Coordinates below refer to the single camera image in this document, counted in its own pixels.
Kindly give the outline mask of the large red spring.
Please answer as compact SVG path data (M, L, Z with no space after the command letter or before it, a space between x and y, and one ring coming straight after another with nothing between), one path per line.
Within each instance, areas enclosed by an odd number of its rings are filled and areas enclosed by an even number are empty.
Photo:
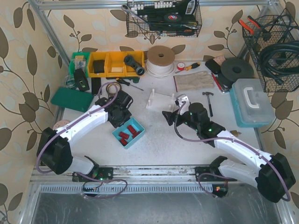
M128 125L128 126L127 126L127 129L130 131L130 133L131 133L132 135L134 135L134 134L136 133L136 130L133 128L132 125Z

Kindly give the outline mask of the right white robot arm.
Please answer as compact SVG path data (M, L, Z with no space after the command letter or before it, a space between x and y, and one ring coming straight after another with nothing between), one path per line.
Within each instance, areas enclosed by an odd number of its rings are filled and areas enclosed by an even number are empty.
M210 164L212 171L207 175L235 179L251 185L273 203L290 201L289 190L296 179L284 155L272 155L241 141L223 126L211 121L204 106L201 103L190 103L185 94L178 96L175 103L178 110L163 111L162 114L168 125L174 127L179 138L186 139L177 130L179 125L185 124L196 131L196 142L221 149L240 161L236 163L225 156L219 156Z

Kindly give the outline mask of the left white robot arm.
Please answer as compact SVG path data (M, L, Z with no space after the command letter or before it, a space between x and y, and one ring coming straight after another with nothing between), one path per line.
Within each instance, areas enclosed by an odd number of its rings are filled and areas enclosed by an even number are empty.
M72 122L52 129L43 130L38 150L36 169L39 162L45 164L50 172L60 175L66 171L88 175L95 169L92 159L78 158L72 155L71 148L94 128L110 122L115 128L120 127L131 117L129 108L133 98L120 90L114 97L99 98L83 115Z

